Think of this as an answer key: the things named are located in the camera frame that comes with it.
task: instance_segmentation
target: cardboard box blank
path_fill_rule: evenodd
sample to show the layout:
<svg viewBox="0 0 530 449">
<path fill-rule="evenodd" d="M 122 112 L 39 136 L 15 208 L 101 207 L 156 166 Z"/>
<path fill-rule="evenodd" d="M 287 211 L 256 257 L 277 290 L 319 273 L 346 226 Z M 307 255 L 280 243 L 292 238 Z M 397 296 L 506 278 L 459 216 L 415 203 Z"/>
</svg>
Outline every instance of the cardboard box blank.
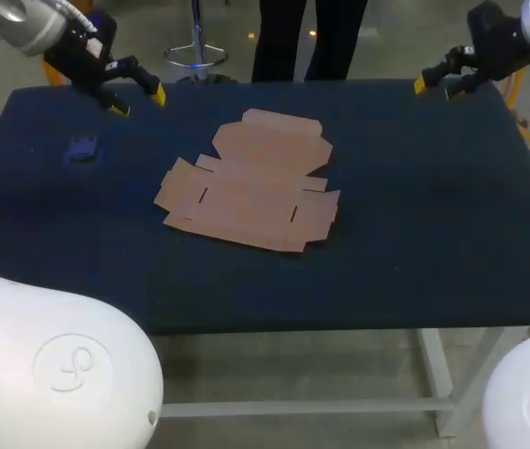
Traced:
<svg viewBox="0 0 530 449">
<path fill-rule="evenodd" d="M 178 159 L 167 172 L 154 199 L 170 212 L 165 224 L 273 251 L 302 252 L 326 239 L 339 191 L 326 193 L 325 179 L 308 176 L 331 154 L 321 125 L 258 109 L 244 120 L 215 136 L 222 159 Z"/>
</svg>

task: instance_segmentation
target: person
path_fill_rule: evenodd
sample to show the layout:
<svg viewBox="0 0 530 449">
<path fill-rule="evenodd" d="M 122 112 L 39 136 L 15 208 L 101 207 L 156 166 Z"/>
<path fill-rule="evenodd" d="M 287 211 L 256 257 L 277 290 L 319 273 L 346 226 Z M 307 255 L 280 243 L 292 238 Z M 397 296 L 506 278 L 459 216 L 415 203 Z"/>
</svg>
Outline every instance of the person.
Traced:
<svg viewBox="0 0 530 449">
<path fill-rule="evenodd" d="M 294 80 L 295 56 L 307 0 L 260 0 L 261 32 L 252 82 Z M 306 80 L 344 80 L 367 0 L 316 0 L 317 43 Z"/>
</svg>

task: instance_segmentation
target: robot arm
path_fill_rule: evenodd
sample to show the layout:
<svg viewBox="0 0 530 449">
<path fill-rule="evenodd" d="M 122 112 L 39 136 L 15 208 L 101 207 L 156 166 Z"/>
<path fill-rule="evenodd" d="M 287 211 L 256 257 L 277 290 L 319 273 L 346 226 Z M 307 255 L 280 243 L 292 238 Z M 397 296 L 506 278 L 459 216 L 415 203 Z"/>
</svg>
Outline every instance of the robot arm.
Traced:
<svg viewBox="0 0 530 449">
<path fill-rule="evenodd" d="M 439 85 L 448 75 L 461 75 L 463 67 L 474 73 L 451 80 L 446 95 L 453 98 L 474 93 L 488 80 L 502 80 L 530 65 L 530 0 L 525 0 L 520 18 L 507 16 L 493 1 L 486 0 L 467 15 L 472 47 L 455 47 L 445 61 L 423 70 L 415 82 L 416 94 Z"/>
<path fill-rule="evenodd" d="M 104 109 L 129 114 L 129 106 L 103 87 L 116 78 L 133 79 L 163 106 L 165 91 L 158 77 L 135 56 L 113 59 L 116 32 L 117 23 L 106 13 L 95 11 L 87 18 L 66 0 L 0 0 L 0 38 L 27 56 L 42 54 Z"/>
</svg>

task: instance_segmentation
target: small blue object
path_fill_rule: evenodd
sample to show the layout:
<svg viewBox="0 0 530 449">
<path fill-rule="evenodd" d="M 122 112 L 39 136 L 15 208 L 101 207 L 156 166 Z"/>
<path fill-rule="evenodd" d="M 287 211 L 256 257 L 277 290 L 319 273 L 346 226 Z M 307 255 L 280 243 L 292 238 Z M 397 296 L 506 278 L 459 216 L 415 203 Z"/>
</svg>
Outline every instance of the small blue object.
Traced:
<svg viewBox="0 0 530 449">
<path fill-rule="evenodd" d="M 66 154 L 66 161 L 88 163 L 96 161 L 98 146 L 96 138 L 72 138 Z"/>
</svg>

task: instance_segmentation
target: floor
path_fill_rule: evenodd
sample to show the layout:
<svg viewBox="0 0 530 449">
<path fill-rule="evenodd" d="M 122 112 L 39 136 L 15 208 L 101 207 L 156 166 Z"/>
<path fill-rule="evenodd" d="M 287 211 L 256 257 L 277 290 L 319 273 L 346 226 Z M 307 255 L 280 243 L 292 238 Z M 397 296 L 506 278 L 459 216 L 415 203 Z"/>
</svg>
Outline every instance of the floor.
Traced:
<svg viewBox="0 0 530 449">
<path fill-rule="evenodd" d="M 229 51 L 219 73 L 246 82 L 258 37 L 257 0 L 204 0 L 207 41 Z M 469 42 L 466 12 L 479 0 L 369 0 L 350 78 L 414 78 L 454 45 Z M 188 75 L 164 62 L 165 48 L 191 41 L 188 0 L 104 0 L 118 20 L 117 55 L 135 54 L 165 81 Z M 314 45 L 308 2 L 296 77 Z M 501 0 L 517 14 L 520 0 Z M 0 42 L 0 111 L 19 87 L 46 84 L 40 62 Z M 530 121 L 530 70 L 518 104 Z M 462 371 L 482 329 L 443 331 L 449 363 Z M 169 401 L 259 398 L 412 397 L 427 393 L 413 334 L 406 330 L 221 335 L 160 339 Z M 425 413 L 168 420 L 150 449 L 482 449 L 480 417 L 458 439 L 440 440 Z"/>
</svg>

